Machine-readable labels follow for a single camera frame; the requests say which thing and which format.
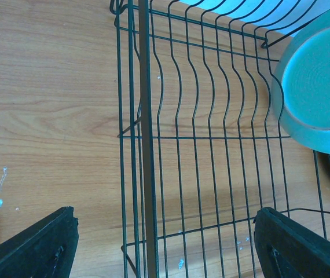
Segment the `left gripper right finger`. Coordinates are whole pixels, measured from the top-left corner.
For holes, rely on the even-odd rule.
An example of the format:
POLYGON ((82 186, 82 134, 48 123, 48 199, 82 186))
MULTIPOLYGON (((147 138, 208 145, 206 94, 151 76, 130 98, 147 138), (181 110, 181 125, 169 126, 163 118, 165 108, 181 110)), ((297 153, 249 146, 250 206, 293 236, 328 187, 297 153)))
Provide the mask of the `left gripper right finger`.
POLYGON ((254 223, 264 277, 330 277, 330 241, 271 207, 260 209, 254 223))

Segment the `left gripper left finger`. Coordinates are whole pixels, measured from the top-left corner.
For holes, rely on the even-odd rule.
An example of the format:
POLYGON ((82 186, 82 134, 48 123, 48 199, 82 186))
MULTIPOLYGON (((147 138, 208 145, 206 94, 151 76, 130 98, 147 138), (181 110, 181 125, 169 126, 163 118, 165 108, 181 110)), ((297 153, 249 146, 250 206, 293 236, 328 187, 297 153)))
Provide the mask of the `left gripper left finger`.
POLYGON ((69 277, 78 246, 73 207, 61 207, 0 244, 0 277, 69 277))

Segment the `mint green flower plate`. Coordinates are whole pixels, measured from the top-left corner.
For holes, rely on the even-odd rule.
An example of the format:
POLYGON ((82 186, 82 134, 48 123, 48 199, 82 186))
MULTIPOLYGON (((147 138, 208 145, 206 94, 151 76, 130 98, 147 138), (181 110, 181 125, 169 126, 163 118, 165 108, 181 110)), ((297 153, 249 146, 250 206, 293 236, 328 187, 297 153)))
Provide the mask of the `mint green flower plate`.
POLYGON ((286 47, 270 91, 281 128, 303 146, 330 153, 330 10, 286 47))

